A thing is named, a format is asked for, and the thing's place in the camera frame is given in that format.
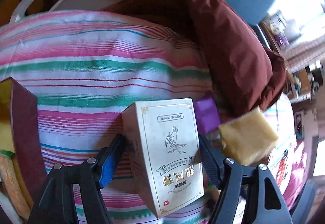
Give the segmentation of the white hand cream box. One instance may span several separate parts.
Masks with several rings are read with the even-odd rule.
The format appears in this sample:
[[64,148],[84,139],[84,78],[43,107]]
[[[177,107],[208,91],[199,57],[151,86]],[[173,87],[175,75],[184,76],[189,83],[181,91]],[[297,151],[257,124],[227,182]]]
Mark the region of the white hand cream box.
[[204,194],[191,98],[138,101],[122,112],[123,134],[138,195],[157,218]]

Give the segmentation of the yellow sponge near jacket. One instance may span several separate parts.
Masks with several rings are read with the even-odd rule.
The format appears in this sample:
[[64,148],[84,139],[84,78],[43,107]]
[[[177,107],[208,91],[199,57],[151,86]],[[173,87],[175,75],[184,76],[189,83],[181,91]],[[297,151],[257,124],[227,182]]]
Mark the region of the yellow sponge near jacket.
[[245,166],[268,156],[279,139],[259,107],[221,124],[218,130],[224,155]]

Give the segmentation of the purple packet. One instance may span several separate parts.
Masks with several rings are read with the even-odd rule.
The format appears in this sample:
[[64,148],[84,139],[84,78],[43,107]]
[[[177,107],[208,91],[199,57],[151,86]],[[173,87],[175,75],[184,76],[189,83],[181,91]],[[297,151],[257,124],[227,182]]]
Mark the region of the purple packet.
[[207,135],[217,130],[221,124],[219,111],[211,94],[193,103],[197,130],[200,135]]

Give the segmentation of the gold tin storage box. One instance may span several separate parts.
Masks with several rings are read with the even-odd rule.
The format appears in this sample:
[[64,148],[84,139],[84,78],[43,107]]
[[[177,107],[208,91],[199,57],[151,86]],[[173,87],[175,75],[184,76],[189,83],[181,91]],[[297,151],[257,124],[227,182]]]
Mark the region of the gold tin storage box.
[[37,97],[9,77],[1,81],[1,181],[21,219],[29,218],[46,176]]

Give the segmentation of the dark red jacket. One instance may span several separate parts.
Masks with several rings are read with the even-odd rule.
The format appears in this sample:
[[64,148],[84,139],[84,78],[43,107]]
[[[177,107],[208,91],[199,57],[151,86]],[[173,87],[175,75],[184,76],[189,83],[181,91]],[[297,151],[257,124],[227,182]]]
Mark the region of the dark red jacket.
[[194,41],[234,117],[267,110],[282,94],[284,59],[265,48],[225,0],[122,0],[106,11],[162,25]]

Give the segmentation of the striped tablecloth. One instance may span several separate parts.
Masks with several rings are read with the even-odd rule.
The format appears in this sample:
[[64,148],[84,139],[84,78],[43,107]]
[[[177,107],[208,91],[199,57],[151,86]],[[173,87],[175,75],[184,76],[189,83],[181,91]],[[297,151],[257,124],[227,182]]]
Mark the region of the striped tablecloth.
[[[1,28],[1,81],[9,77],[37,97],[47,173],[28,223],[211,222],[217,206],[203,165],[203,196],[155,217],[138,195],[127,138],[112,182],[104,189],[98,185],[98,154],[116,134],[124,135],[122,112],[134,102],[194,103],[208,92],[227,102],[194,41],[113,12],[47,12]],[[296,137],[285,94],[261,112],[279,139]],[[253,164],[248,196],[261,196],[258,212],[286,209],[268,168],[270,154]]]

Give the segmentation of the purple box on side table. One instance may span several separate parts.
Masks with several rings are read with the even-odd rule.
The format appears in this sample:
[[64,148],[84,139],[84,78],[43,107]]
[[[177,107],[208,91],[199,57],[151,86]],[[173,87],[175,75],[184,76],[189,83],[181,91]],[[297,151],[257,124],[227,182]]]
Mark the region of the purple box on side table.
[[279,34],[276,35],[276,41],[277,41],[278,45],[280,46],[280,48],[282,48],[282,49],[289,46],[289,41],[288,41],[287,37],[285,36],[285,34],[282,32],[280,32]]

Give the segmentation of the wooden side table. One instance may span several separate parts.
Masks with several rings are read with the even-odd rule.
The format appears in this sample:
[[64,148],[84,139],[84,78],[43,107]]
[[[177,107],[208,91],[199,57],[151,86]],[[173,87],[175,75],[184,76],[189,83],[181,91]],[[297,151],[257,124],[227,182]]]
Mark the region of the wooden side table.
[[281,16],[266,16],[259,23],[259,26],[264,32],[272,51],[282,56],[285,61],[288,61],[290,58],[290,43],[285,35],[285,30],[287,27],[286,20]]

